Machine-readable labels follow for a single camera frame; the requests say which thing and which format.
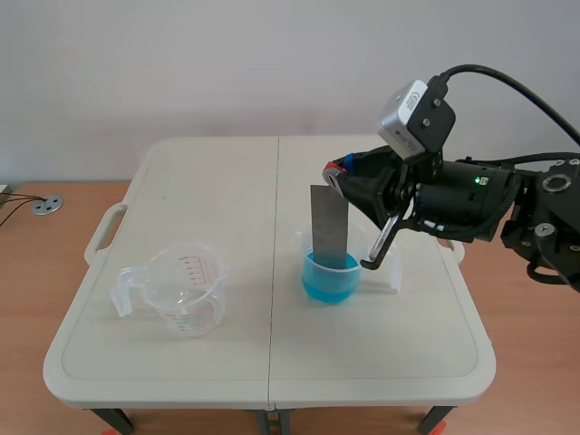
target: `screw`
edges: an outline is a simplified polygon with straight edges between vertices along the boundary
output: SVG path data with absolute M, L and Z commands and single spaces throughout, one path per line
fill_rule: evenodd
M 552 236 L 556 232 L 556 227 L 552 224 L 544 223 L 536 225 L 536 236 L 538 237 L 548 237 Z

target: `black wire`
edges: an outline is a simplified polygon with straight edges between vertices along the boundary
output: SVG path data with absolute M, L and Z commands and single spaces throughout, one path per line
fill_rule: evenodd
M 540 274 L 536 272 L 536 264 L 535 262 L 531 262 L 527 264 L 526 272 L 527 276 L 529 276 L 534 281 L 540 284 L 550 284 L 550 285 L 564 285 L 566 281 L 564 281 L 559 275 L 548 275 L 548 274 Z
M 8 214 L 8 216 L 6 216 L 6 217 L 5 217 L 5 219 L 4 219 L 2 222 L 0 222 L 0 227 L 1 227 L 1 226 L 2 226 L 2 225 L 5 223 L 5 222 L 6 222 L 6 220 L 8 220 L 8 218 L 9 218 L 9 217 L 11 217 L 11 216 L 12 216 L 12 215 L 15 213 L 15 211 L 16 211 L 17 209 L 19 209 L 21 206 L 23 206 L 23 205 L 24 205 L 24 204 L 26 204 L 27 202 L 33 202 L 33 201 L 37 201 L 37 200 L 38 200 L 37 198 L 27 199 L 26 201 L 24 201 L 24 202 L 21 202 L 20 204 L 18 204 L 18 205 L 17 205 L 17 206 L 14 208 L 14 210 L 12 210 L 12 211 L 11 211 L 11 212 Z
M 580 153 L 577 152 L 542 152 L 540 154 L 529 154 L 527 156 L 512 157 L 509 159 L 498 159 L 498 160 L 469 160 L 461 159 L 458 160 L 463 163 L 486 163 L 488 165 L 500 166 L 502 163 L 509 163 L 512 165 L 521 165 L 523 163 L 532 163 L 535 161 L 553 161 L 553 160 L 570 160 L 570 159 L 580 159 Z
M 7 199 L 6 201 L 1 201 L 1 202 L 0 202 L 0 206 L 1 206 L 1 205 L 3 205 L 3 204 L 5 204 L 6 202 L 13 202 L 13 201 L 24 201 L 24 200 L 26 200 L 26 199 L 28 199 L 28 198 L 14 198 L 14 199 Z M 41 201 L 41 200 L 44 200 L 44 201 L 45 201 L 45 199 L 37 199 L 37 198 L 32 198 L 32 199 L 33 199 L 33 200 L 35 200 L 35 201 Z
M 444 80 L 444 82 L 447 82 L 450 77 L 459 73 L 477 73 L 487 75 L 488 77 L 499 80 L 510 88 L 515 89 L 526 98 L 528 98 L 531 102 L 533 102 L 543 113 L 545 113 L 553 122 L 555 122 L 562 130 L 564 130 L 578 146 L 580 146 L 580 133 L 578 133 L 572 124 L 566 121 L 562 115 L 555 111 L 547 102 L 542 100 L 516 79 L 513 79 L 500 71 L 494 70 L 493 68 L 474 64 L 465 64 L 449 68 L 441 75 L 441 78 Z

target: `wooden floor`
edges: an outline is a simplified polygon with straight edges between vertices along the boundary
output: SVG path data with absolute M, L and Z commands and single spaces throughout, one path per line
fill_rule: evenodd
M 25 185 L 20 193 L 63 194 L 63 209 L 36 217 L 26 205 L 0 227 L 0 435 L 97 435 L 108 429 L 46 390 L 43 360 L 86 272 L 84 248 L 126 187 Z M 0 220 L 13 206 L 0 209 Z M 580 433 L 580 295 L 527 279 L 525 263 L 498 240 L 466 248 L 463 274 L 493 342 L 498 373 L 481 399 L 450 414 L 445 435 Z M 295 411 L 293 435 L 413 434 L 425 411 Z M 257 435 L 253 415 L 243 411 L 127 412 L 138 435 Z

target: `metal plate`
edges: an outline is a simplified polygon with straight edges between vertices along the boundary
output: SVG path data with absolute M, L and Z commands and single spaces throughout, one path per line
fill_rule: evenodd
M 330 186 L 310 186 L 310 208 L 314 262 L 346 268 L 348 202 Z
M 33 203 L 33 213 L 38 216 L 50 215 L 63 206 L 63 197 L 55 195 L 46 197 L 46 201 L 35 201 Z

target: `plastic measuring cup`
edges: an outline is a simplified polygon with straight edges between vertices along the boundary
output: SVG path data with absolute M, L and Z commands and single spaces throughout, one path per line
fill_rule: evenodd
M 216 327 L 224 316 L 222 281 L 227 273 L 227 267 L 206 246 L 172 246 L 154 256 L 147 266 L 122 269 L 111 289 L 111 300 L 124 317 L 132 311 L 131 293 L 138 290 L 169 329 L 198 336 Z
M 368 258 L 371 245 L 367 232 L 354 223 L 348 224 L 346 252 L 348 258 L 345 269 L 332 269 L 320 266 L 313 260 L 312 232 L 300 235 L 302 253 L 302 284 L 304 290 L 313 298 L 330 304 L 342 302 L 349 297 L 361 279 L 361 260 Z M 390 268 L 391 290 L 398 292 L 401 287 L 401 254 L 393 244 L 383 260 Z

